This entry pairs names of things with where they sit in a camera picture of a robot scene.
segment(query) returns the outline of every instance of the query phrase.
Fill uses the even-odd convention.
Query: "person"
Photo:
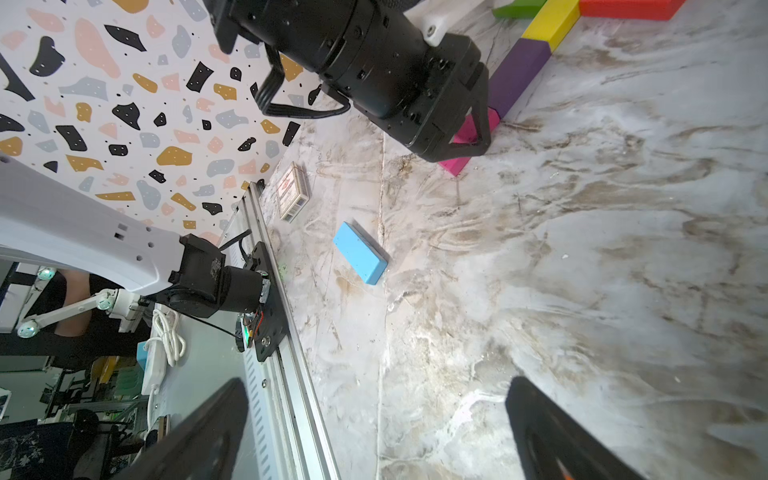
[[[58,270],[27,313],[40,315],[87,299],[101,290],[119,289],[110,280],[80,270]],[[53,366],[79,370],[101,356],[136,356],[136,345],[149,338],[151,328],[140,321],[135,332],[120,333],[119,319],[98,309],[86,310],[43,328],[30,339],[15,333],[0,335],[3,355],[53,356]]]

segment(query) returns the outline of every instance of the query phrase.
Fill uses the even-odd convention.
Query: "white cable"
[[[149,401],[147,402],[147,431],[144,433],[144,437],[147,438],[147,434],[152,430],[152,410],[154,409],[154,394],[160,389],[160,386],[155,385],[149,392]]]
[[[152,325],[158,331],[159,336],[152,336],[147,339],[149,342],[161,342],[165,349],[165,356],[168,359],[168,365],[176,366],[176,362],[184,356],[184,352],[187,351],[187,342],[181,338],[176,329],[179,326],[180,315],[177,312],[171,310],[170,315],[173,315],[173,321],[169,321],[165,313],[162,313],[159,309],[154,309],[152,312]]]

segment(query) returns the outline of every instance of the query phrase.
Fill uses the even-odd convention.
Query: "red wire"
[[[261,323],[264,321],[264,311],[261,312],[261,319],[259,320],[259,323],[256,325],[256,328],[253,329],[253,332],[256,333],[256,336],[259,336],[259,327],[261,326]]]

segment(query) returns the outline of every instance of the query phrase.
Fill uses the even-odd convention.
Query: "patterned wallpaper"
[[[261,114],[263,45],[222,53],[201,0],[3,7],[0,151],[147,225],[217,243],[300,128]],[[283,66],[276,101],[313,103],[317,76]]]

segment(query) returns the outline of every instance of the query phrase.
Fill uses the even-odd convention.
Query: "blue foam block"
[[[147,350],[144,349],[144,344],[147,342],[139,342],[138,345],[136,345],[136,361],[138,362],[139,366],[142,370],[147,370]]]
[[[339,231],[333,238],[333,243],[339,252],[346,258],[346,261],[352,265],[362,281],[369,285],[376,285],[384,269],[386,260],[379,255],[370,243],[366,241],[353,227],[347,222],[342,223]]]

